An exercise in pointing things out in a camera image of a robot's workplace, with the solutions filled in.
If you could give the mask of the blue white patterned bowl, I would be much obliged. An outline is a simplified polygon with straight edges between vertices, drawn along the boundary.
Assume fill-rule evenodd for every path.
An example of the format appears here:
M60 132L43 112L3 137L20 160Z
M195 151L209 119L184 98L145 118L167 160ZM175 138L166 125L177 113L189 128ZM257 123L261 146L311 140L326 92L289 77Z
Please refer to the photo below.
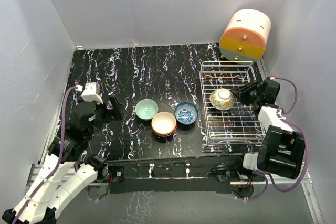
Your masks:
M179 103L174 110L176 120L183 125L191 125L195 123L198 114L197 107L189 102Z

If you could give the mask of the white bowl black striped outside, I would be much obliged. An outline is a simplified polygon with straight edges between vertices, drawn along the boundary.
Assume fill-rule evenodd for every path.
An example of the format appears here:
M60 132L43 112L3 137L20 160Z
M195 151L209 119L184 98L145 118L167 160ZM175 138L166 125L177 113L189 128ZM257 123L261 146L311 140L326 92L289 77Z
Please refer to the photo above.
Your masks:
M153 117L151 128L160 137L171 136L176 131L177 120L170 112L160 112Z

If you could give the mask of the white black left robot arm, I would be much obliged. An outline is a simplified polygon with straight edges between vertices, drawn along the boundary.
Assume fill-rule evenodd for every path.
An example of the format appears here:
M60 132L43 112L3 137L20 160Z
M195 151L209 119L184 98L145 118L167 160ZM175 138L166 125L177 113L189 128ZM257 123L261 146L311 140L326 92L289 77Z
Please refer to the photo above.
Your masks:
M124 118L124 107L114 96L109 96L112 107L105 102L80 99L69 118L51 143L43 166L20 203L5 210L6 223L56 223L65 207L91 182L108 177L105 159L91 155L64 184L66 173L75 166L88 147L94 133Z

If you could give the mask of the floral cream bowl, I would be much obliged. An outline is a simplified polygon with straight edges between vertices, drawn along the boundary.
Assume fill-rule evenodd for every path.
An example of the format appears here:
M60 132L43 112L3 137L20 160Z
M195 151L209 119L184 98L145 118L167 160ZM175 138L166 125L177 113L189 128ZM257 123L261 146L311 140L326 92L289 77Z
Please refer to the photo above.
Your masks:
M220 88L210 94L211 105L221 111L227 111L234 105L234 97L230 90Z

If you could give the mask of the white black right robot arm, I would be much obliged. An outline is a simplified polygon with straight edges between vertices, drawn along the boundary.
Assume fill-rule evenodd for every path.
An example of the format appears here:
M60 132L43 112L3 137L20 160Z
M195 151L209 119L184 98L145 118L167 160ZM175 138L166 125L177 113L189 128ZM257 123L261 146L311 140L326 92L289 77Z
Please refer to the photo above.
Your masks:
M231 89L233 96L243 105L250 105L266 134L257 153L247 153L234 167L240 180L247 180L253 171L276 174L289 179L299 176L305 143L302 133L284 122L281 109L275 104L280 83L272 79L252 81Z

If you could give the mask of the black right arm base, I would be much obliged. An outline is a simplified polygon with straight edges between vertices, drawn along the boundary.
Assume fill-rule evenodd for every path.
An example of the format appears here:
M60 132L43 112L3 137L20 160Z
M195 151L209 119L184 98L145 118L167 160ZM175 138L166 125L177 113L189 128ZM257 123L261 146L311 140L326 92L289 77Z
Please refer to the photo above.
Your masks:
M242 165L218 165L206 173L207 178L214 178L218 182L239 182L243 187L249 187L256 182L266 179L253 171L243 168Z

